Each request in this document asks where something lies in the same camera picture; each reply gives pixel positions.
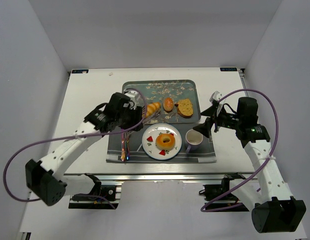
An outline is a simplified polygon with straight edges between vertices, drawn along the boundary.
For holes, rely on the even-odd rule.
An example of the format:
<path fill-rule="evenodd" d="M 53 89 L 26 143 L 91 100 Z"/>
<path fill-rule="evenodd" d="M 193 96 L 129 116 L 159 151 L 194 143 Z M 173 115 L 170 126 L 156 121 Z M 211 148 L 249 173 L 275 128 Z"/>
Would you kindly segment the striped croissant bread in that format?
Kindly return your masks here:
<path fill-rule="evenodd" d="M 160 102 L 153 102 L 147 105 L 147 112 L 146 112 L 146 118 L 150 117 L 152 114 L 154 114 L 157 110 L 161 108 Z"/>

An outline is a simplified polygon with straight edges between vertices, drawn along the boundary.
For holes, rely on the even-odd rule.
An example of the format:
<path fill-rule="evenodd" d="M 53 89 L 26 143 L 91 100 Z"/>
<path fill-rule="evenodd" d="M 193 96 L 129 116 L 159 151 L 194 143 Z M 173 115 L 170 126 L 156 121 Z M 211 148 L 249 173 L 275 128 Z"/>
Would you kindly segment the round shell-shaped bun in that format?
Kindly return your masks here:
<path fill-rule="evenodd" d="M 173 102 L 173 100 L 170 97 L 166 97 L 163 100 L 163 109 L 166 112 L 171 112 L 173 110 L 174 106 L 175 106 L 174 102 Z"/>

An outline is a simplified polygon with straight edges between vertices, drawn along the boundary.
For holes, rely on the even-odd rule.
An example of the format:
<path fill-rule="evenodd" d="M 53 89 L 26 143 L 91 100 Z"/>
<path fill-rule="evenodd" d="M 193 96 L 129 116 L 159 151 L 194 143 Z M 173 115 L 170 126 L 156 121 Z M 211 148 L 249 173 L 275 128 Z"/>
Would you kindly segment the glazed bagel bread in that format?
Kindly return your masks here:
<path fill-rule="evenodd" d="M 176 143 L 175 137 L 170 133 L 159 134 L 155 140 L 156 146 L 160 150 L 170 151 L 174 148 Z"/>

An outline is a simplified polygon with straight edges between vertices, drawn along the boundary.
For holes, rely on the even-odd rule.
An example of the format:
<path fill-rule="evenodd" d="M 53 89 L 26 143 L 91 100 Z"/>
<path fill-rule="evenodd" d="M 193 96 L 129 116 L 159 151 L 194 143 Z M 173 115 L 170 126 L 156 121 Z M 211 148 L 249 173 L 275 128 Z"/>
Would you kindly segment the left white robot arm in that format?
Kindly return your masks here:
<path fill-rule="evenodd" d="M 147 106 L 139 106 L 143 95 L 134 88 L 114 93 L 107 103 L 96 106 L 79 125 L 73 135 L 38 161 L 25 165 L 26 185 L 47 206 L 53 206 L 63 196 L 101 197 L 101 181 L 93 174 L 65 177 L 66 170 L 94 143 L 105 135 L 123 134 L 139 130 L 147 113 Z"/>

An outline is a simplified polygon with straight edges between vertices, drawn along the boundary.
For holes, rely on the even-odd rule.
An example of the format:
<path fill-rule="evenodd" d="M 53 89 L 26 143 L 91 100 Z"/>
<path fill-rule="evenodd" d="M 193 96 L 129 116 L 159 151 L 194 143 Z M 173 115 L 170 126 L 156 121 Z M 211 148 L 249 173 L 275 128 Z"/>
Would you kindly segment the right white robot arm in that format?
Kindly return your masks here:
<path fill-rule="evenodd" d="M 267 129 L 258 123 L 258 103 L 251 97 L 241 97 L 237 109 L 228 113 L 219 99 L 211 98 L 211 107 L 201 115 L 204 123 L 193 129 L 208 137 L 219 128 L 235 130 L 236 137 L 255 170 L 260 190 L 249 185 L 250 178 L 239 173 L 227 174 L 220 189 L 206 198 L 209 204 L 235 196 L 251 213 L 254 228 L 259 233 L 294 232 L 298 228 L 306 205 L 294 198 L 279 171 L 273 156 L 273 144 Z"/>

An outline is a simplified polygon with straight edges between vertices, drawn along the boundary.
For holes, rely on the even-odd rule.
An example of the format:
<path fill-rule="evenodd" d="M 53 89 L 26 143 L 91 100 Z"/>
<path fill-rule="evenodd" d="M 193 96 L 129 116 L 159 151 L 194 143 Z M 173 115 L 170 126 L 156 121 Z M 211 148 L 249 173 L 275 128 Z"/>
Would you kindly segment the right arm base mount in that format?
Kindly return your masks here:
<path fill-rule="evenodd" d="M 212 201 L 216 197 L 224 194 L 231 189 L 230 182 L 234 180 L 245 180 L 246 178 L 240 173 L 225 174 L 218 184 L 206 184 L 203 189 L 198 192 L 200 196 L 204 197 L 204 200 L 208 202 Z M 213 202 L 208 206 L 201 207 L 201 212 L 213 211 L 213 212 L 248 212 L 249 210 L 240 202 L 239 198 L 229 193 L 223 196 L 219 200 Z"/>

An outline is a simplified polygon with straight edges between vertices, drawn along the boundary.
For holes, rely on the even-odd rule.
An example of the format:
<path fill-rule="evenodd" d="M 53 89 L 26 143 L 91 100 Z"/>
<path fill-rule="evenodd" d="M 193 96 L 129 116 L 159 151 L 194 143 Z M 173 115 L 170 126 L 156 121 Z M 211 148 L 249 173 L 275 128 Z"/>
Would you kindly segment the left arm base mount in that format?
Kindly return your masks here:
<path fill-rule="evenodd" d="M 85 173 L 66 176 L 66 195 L 70 195 L 69 209 L 115 210 L 121 197 L 121 186 L 103 182 L 97 176 Z"/>

